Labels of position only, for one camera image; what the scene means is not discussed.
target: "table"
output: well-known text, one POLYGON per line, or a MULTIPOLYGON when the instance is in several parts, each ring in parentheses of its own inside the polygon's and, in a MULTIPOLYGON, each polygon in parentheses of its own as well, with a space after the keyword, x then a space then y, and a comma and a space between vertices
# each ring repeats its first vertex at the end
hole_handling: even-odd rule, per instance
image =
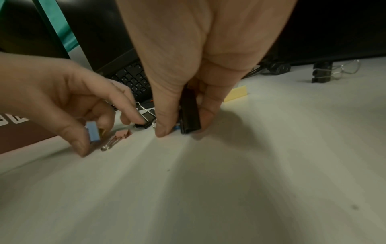
POLYGON ((56 137, 0 155, 0 243, 384 243, 385 67, 243 80, 249 95, 203 135, 136 131, 86 158, 56 137))

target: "hand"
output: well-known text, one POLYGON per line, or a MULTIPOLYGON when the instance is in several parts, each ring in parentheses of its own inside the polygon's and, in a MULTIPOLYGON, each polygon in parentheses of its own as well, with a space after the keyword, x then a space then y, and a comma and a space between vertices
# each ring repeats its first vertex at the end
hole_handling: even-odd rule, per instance
POLYGON ((156 135, 174 127, 187 82, 206 129, 226 95, 269 50, 295 2, 117 0, 152 86, 156 135))
POLYGON ((76 118, 96 120, 109 132, 114 125, 113 103, 124 124, 143 123, 128 87, 110 81, 65 59, 0 52, 0 111, 26 117, 68 141, 85 156, 88 132, 76 118))

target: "yellow block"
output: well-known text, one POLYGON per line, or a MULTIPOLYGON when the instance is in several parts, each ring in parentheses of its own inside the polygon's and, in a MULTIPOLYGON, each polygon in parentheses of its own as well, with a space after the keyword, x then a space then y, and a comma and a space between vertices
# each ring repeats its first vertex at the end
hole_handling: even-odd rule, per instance
POLYGON ((248 92, 246 91, 246 86, 241 86, 241 87, 232 89, 224 99, 224 102, 228 102, 246 95, 248 95, 248 92))

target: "laptop keyboard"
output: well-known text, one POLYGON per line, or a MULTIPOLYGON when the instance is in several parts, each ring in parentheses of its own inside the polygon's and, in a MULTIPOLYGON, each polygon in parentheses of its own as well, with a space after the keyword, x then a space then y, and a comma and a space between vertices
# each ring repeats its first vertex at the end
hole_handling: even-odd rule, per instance
POLYGON ((139 60, 118 70, 111 79, 130 87, 137 102, 143 102, 152 97, 149 81, 139 60))

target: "green cloth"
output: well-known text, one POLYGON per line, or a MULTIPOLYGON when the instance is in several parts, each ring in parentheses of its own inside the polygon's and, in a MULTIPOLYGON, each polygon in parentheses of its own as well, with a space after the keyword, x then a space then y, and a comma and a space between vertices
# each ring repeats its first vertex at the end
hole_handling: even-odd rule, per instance
POLYGON ((78 46, 74 34, 68 25, 63 13, 55 0, 39 0, 44 12, 63 43, 66 51, 69 52, 78 46))

